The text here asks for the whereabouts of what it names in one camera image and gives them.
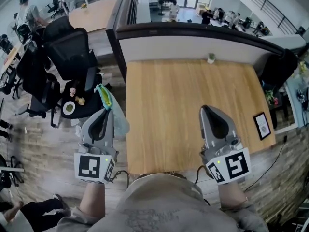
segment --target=picture frame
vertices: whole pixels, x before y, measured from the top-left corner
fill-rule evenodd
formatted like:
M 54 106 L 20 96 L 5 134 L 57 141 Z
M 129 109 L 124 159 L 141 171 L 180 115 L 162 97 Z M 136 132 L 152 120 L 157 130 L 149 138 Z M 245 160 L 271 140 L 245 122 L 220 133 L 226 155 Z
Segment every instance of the picture frame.
M 265 139 L 271 134 L 268 121 L 266 119 L 265 113 L 259 113 L 255 116 L 253 116 L 257 132 L 259 133 L 260 140 Z

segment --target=wooden floor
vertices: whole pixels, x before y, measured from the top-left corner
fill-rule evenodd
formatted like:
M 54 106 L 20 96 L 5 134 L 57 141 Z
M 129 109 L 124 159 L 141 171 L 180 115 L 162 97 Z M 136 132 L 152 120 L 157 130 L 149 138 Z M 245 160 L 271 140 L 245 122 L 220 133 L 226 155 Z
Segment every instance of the wooden floor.
M 112 93 L 117 98 L 123 110 L 126 110 L 126 86 L 119 69 L 114 63 L 103 63 L 102 72 L 111 73 L 110 81 L 113 86 Z M 49 114 L 46 119 L 40 117 L 30 118 L 26 115 L 14 116 L 15 111 L 30 101 L 30 95 L 21 91 L 19 100 L 12 100 L 5 96 L 5 107 L 2 118 L 14 125 L 13 142 L 6 143 L 0 137 L 0 153 L 5 157 L 17 156 L 24 164 L 25 183 L 17 189 L 13 185 L 12 200 L 21 198 L 25 203 L 42 201 L 52 197 L 53 193 L 62 195 L 70 206 L 78 205 L 83 195 L 86 183 L 74 177 L 73 153 L 78 148 L 79 137 L 75 135 L 75 126 L 70 125 L 67 119 L 59 118 L 59 128 L 49 125 Z M 277 135 L 277 144 L 252 155 L 252 174 L 242 180 L 241 186 L 245 189 L 257 180 L 264 171 L 274 162 L 283 145 L 284 135 Z M 296 129 L 288 133 L 288 141 L 282 150 L 281 156 L 272 169 L 248 192 L 258 212 L 267 221 L 273 220 L 277 214 L 282 214 L 287 220 L 293 215 L 297 206 L 305 198 L 303 183 L 308 171 L 309 134 L 306 129 Z M 127 169 L 126 137 L 116 137 L 114 148 L 120 151 L 115 172 Z M 184 174 L 189 180 L 195 181 L 196 170 Z M 201 171 L 198 185 L 202 188 L 204 198 L 211 205 L 220 207 L 218 188 L 212 179 Z M 126 176 L 119 176 L 115 184 L 106 185 L 106 210 L 110 213 L 117 206 L 126 189 Z M 7 190 L 1 196 L 10 200 Z

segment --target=railing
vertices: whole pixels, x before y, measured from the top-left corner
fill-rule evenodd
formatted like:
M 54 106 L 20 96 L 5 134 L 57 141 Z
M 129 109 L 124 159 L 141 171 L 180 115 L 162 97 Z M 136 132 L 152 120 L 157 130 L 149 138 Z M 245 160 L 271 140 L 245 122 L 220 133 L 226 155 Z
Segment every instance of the railing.
M 270 1 L 268 0 L 250 0 L 255 5 L 257 5 L 263 12 L 265 12 L 270 19 L 272 19 L 278 28 L 284 34 L 296 34 L 297 29 L 294 25 L 289 21 L 288 18 L 285 17 L 284 14 L 281 13 Z

